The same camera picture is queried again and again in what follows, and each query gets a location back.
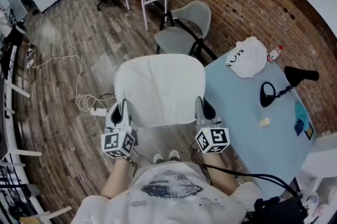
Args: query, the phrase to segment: light blue table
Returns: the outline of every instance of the light blue table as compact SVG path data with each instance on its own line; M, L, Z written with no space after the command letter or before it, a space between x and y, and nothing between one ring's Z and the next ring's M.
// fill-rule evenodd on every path
M314 131L309 141L304 132L297 136L294 130L295 102L303 102L293 89L263 108L262 83L272 83L276 92L284 90L289 82L283 70L275 62L267 62L254 78L242 79L225 65L226 57L224 54L205 67L205 98L223 119L231 145L249 171L272 174L290 183L298 175L316 136ZM270 118L270 125L259 126L259 120L265 117ZM279 196L284 191L271 182L256 181L268 197Z

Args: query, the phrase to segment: brick wall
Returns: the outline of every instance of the brick wall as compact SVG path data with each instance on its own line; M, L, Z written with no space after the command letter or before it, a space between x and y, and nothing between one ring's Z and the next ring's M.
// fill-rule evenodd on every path
M193 0L168 0L169 9ZM212 10L207 45L218 56L249 36L270 51L282 44L280 67L317 70L318 82L303 81L300 94L319 135L337 132L336 37L306 0L201 0Z

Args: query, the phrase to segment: white cable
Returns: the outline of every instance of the white cable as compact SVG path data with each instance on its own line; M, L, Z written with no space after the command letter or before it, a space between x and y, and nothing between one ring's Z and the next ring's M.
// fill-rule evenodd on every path
M77 78L77 83L76 83L76 98L75 98L75 103L77 105L77 107L79 108L79 110L81 111L84 111L84 112L88 112L90 111L90 109L95 105L96 102L98 102L100 105L103 106L103 108L107 109L104 104L102 102L104 101L107 101L107 100L111 100L111 99L114 99L116 98L115 96L111 97L111 98L108 98L108 99L105 99L105 100L99 100L97 99L96 97L94 97L93 95L91 94L88 94L88 95L83 95L80 97L80 100L77 102L77 89L78 89L78 81L80 80L80 77L81 77L81 74L82 74L82 65L83 65L83 61L81 58L79 58L77 55L68 55L68 56L64 56L64 57L55 57L55 58L50 58L47 62L39 65L39 66L32 66L32 68L37 68L37 67L40 67L40 66L43 66L45 64L47 64L48 62L50 62L51 60L56 60L56 59L64 59L64 58L70 58L70 57L76 57L78 58L80 61L81 61L81 69L80 69L80 73L78 75L78 78ZM89 100L90 99L94 99L94 103L92 105L89 106Z

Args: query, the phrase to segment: gray chair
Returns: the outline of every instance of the gray chair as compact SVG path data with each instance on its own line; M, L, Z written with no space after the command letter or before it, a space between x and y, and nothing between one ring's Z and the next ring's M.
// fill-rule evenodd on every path
M165 17L169 17L172 27L163 29ZM160 30L154 35L157 42L157 54L160 49L165 53L179 53L192 55L196 51L200 55L201 49L209 50L204 45L211 26L212 13L210 7L201 1L193 1L188 5L167 12L162 16ZM196 24L202 31L202 37L198 38L184 23L179 19L184 19Z

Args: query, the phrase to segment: electrical outlet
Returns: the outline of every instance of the electrical outlet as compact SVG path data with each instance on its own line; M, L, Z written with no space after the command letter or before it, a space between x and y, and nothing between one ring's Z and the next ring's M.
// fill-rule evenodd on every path
M101 108L96 108L96 111L94 108L91 108L90 114L94 116L104 116L106 117L107 110L106 109L101 109Z
M30 60L28 63L27 63L27 68L30 68L34 63L34 60Z

